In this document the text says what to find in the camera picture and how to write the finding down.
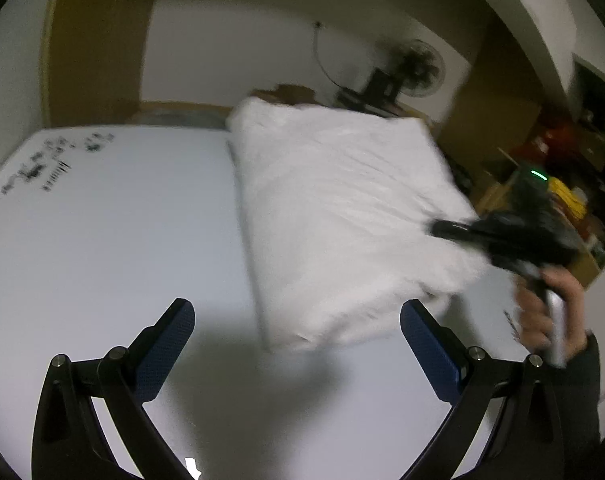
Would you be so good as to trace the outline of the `person right forearm dark sleeve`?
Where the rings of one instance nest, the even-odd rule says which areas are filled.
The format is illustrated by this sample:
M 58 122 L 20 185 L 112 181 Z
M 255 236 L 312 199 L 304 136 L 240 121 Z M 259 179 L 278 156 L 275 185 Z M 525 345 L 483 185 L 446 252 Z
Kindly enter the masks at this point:
M 599 458 L 601 367 L 596 337 L 566 366 L 550 368 L 516 404 L 490 479 L 593 479 Z

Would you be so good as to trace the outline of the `person right hand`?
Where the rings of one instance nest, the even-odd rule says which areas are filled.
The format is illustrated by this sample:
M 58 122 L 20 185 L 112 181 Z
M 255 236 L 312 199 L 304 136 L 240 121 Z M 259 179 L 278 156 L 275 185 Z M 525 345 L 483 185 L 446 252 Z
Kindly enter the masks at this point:
M 587 348 L 587 330 L 584 325 L 584 289 L 565 268 L 548 266 L 541 276 L 550 288 L 565 300 L 565 359 L 570 361 Z M 524 278 L 517 276 L 514 299 L 519 307 L 519 341 L 531 353 L 549 348 L 549 334 L 554 329 L 544 302 L 528 287 Z

